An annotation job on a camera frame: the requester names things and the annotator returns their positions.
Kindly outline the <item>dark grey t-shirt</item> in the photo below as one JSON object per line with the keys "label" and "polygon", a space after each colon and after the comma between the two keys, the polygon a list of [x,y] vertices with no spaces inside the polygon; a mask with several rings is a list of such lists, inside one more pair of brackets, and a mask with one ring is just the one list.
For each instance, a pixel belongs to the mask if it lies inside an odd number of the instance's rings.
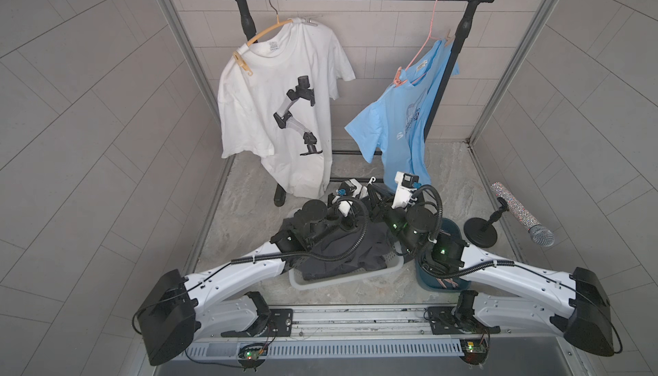
{"label": "dark grey t-shirt", "polygon": [[294,229],[293,220],[287,218],[273,240],[276,244],[299,244],[301,250],[325,258],[288,259],[287,264],[300,271],[306,281],[334,278],[360,269],[383,270],[387,268],[385,257],[392,252],[387,239],[389,228],[383,222],[368,222],[364,229],[363,221],[364,217],[359,216],[317,223],[310,228],[311,234],[302,238]]}

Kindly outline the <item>light blue t-shirt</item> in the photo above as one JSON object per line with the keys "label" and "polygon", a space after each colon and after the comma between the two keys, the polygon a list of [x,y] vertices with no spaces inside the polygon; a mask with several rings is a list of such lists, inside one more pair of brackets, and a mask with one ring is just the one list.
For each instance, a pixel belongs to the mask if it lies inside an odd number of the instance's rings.
{"label": "light blue t-shirt", "polygon": [[418,175],[422,185],[431,182],[424,159],[424,127],[451,48],[445,47],[443,40],[436,41],[406,70],[407,83],[400,87],[390,84],[345,126],[367,162],[373,160],[377,150],[381,151],[384,182],[389,189],[397,187],[394,179],[399,171]]}

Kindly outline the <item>pink wire hanger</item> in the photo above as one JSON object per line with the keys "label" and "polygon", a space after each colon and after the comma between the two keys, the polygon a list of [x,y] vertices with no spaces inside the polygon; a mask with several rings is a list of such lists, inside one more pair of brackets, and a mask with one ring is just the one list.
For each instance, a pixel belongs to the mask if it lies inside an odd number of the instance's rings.
{"label": "pink wire hanger", "polygon": [[404,68],[405,70],[409,69],[414,64],[414,62],[416,61],[416,59],[418,59],[419,55],[421,54],[421,52],[423,51],[425,46],[428,44],[430,39],[436,40],[436,38],[434,38],[432,36],[432,34],[433,34],[433,29],[434,29],[435,11],[436,11],[436,6],[437,6],[438,1],[439,0],[434,1],[433,10],[432,10],[431,18],[430,18],[430,22],[429,22],[428,36],[426,37],[426,39],[425,39],[423,45],[421,46],[421,48],[418,50],[418,52],[416,52],[416,55],[414,55],[414,57],[411,59],[409,64]]}

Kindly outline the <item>white t-shirt black print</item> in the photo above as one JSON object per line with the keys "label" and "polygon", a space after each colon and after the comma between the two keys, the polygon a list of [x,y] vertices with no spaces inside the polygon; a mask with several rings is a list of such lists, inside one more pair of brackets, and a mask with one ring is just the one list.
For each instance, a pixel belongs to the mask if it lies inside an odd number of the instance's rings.
{"label": "white t-shirt black print", "polygon": [[237,51],[253,71],[233,57],[218,89],[223,155],[249,151],[284,191],[318,199],[332,169],[330,103],[339,81],[356,76],[336,34],[328,26],[305,26],[301,18],[271,39]]}

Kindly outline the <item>yellow clothespin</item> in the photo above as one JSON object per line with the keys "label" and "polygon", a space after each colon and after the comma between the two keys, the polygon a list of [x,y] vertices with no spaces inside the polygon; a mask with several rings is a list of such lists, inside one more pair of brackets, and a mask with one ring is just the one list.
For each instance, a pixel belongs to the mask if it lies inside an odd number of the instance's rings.
{"label": "yellow clothespin", "polygon": [[240,69],[244,71],[248,76],[252,76],[254,74],[250,66],[243,59],[243,56],[237,50],[232,53],[232,57],[235,61],[235,64],[238,65],[238,67],[240,67]]}

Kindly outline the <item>beige clothespin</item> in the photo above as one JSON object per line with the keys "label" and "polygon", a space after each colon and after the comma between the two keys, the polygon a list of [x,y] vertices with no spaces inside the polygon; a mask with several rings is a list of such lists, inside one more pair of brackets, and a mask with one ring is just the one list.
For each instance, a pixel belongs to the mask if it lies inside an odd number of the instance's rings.
{"label": "beige clothespin", "polygon": [[455,41],[455,36],[450,35],[450,33],[447,34],[446,40],[445,40],[445,47],[450,47]]}

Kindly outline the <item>white clothespin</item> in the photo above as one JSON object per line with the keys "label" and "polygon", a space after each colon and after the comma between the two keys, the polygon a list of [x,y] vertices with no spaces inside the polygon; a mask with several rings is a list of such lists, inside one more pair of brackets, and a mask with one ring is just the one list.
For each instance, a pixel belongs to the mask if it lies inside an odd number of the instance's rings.
{"label": "white clothespin", "polygon": [[304,24],[305,26],[320,26],[320,24],[317,21],[313,20],[311,17],[302,17],[301,23]]}

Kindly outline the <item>orange plastic hanger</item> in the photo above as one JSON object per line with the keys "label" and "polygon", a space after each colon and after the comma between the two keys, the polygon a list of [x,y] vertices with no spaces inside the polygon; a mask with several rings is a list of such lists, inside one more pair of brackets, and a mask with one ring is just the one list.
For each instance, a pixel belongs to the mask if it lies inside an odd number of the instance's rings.
{"label": "orange plastic hanger", "polygon": [[250,38],[248,42],[246,43],[247,46],[251,46],[255,43],[257,43],[260,39],[264,38],[265,36],[269,35],[269,33],[276,31],[277,29],[282,28],[283,26],[286,26],[288,24],[293,23],[292,19],[285,19],[283,20],[280,15],[279,15],[279,10],[273,5],[272,0],[268,0],[268,4],[272,8],[272,10],[275,13],[276,17],[276,23],[273,24],[272,26],[269,26],[266,29],[261,30],[253,38]]}

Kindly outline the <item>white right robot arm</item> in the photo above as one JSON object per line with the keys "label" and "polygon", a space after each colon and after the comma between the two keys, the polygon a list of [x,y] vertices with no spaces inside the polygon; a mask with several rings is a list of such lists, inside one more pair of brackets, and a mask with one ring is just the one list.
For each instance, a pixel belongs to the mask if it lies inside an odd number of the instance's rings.
{"label": "white right robot arm", "polygon": [[604,357],[622,353],[624,345],[611,319],[611,303],[591,270],[550,271],[492,254],[498,240],[493,224],[512,213],[538,244],[549,247],[553,233],[500,182],[491,186],[500,207],[489,219],[470,218],[451,233],[438,191],[423,185],[417,175],[398,173],[396,189],[380,189],[370,182],[368,200],[382,217],[404,256],[414,259],[418,271],[448,290],[459,281],[483,283],[504,290],[524,304],[518,309],[498,307],[470,290],[462,290],[452,311],[459,326],[478,331],[501,326],[506,318],[536,319],[570,345]]}

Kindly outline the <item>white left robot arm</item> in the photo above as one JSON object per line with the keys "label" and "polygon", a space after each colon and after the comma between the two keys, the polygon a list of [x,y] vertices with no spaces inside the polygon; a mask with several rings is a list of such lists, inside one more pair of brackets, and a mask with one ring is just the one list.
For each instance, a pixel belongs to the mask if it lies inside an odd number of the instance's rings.
{"label": "white left robot arm", "polygon": [[382,226],[373,220],[372,185],[343,183],[326,201],[312,199],[251,253],[209,271],[164,273],[135,312],[147,359],[157,367],[202,336],[258,337],[269,330],[270,307],[258,292],[239,292],[289,270],[335,278],[379,266]]}

